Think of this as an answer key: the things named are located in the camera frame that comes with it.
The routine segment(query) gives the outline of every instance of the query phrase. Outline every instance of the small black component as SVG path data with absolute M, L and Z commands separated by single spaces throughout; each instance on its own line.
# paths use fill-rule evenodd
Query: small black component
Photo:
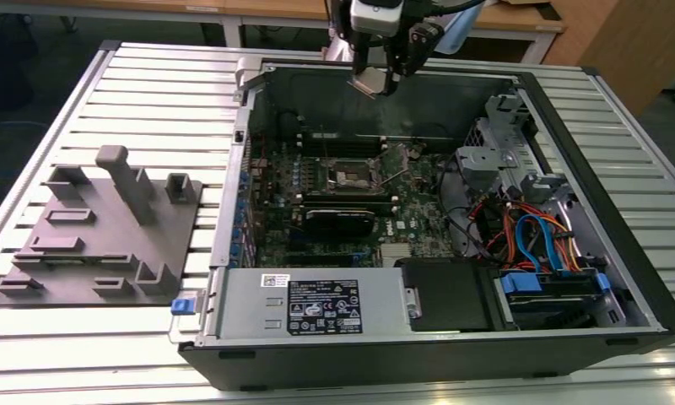
M 571 238 L 572 236 L 575 236 L 575 233 L 571 230 L 568 230 L 567 232 L 556 232 L 552 235 L 552 238 L 553 239 L 567 239 L 567 238 Z
M 368 211 L 316 209 L 305 213 L 302 230 L 310 237 L 340 240 L 369 236 L 373 226 L 374 214 Z
M 508 329 L 498 307 L 488 268 L 472 259 L 405 258 L 402 268 L 406 288 L 417 291 L 420 318 L 410 319 L 416 332 L 503 331 Z
M 595 256 L 580 256 L 577 257 L 577 264 L 580 265 L 580 268 L 585 267 L 595 267 L 601 268 L 607 266 L 607 261 L 601 257 Z

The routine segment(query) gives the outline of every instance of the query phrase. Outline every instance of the blue plastic tab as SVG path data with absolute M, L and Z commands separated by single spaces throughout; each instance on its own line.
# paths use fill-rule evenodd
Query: blue plastic tab
M 169 306 L 171 315 L 194 315 L 194 301 L 194 298 L 173 299 Z
M 609 280 L 607 279 L 607 276 L 603 273 L 597 273 L 597 276 L 595 276 L 595 280 L 597 280 L 599 289 L 603 291 L 609 290 Z
M 540 282 L 535 273 L 509 273 L 500 278 L 505 294 L 540 292 Z

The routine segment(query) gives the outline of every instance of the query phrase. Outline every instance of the wooden table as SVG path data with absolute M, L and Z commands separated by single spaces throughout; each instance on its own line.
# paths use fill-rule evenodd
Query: wooden table
M 226 24 L 225 30 L 239 38 L 242 25 L 274 25 L 301 28 L 325 28 L 326 14 L 322 0 L 225 0 L 222 13 L 238 16 L 237 25 Z M 524 63 L 540 63 L 556 34 L 564 31 L 561 21 L 541 17 L 532 6 L 511 6 L 497 3 L 482 9 L 469 36 L 501 40 L 529 41 L 521 58 Z M 241 43 L 227 43 L 238 47 Z
M 242 47 L 245 25 L 326 27 L 322 0 L 0 0 L 0 13 L 222 24 L 226 46 Z M 540 63 L 564 24 L 531 6 L 485 7 L 470 37 L 529 41 L 521 59 Z

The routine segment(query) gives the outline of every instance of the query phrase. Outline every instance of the floor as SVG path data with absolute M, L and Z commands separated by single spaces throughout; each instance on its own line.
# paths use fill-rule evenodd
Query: floor
M 183 45 L 217 45 L 218 27 L 198 24 L 109 19 L 78 19 L 77 32 L 67 34 L 55 17 L 34 16 L 29 31 L 38 54 L 22 62 L 31 84 L 31 102 L 14 111 L 0 112 L 0 122 L 49 124 L 57 115 L 89 60 L 103 39 Z M 272 49 L 317 51 L 326 45 L 324 30 L 277 29 L 246 30 L 248 46 Z M 657 97 L 640 117 L 648 134 L 675 164 L 675 103 L 669 96 Z M 0 202 L 31 155 L 43 130 L 33 124 L 0 126 Z

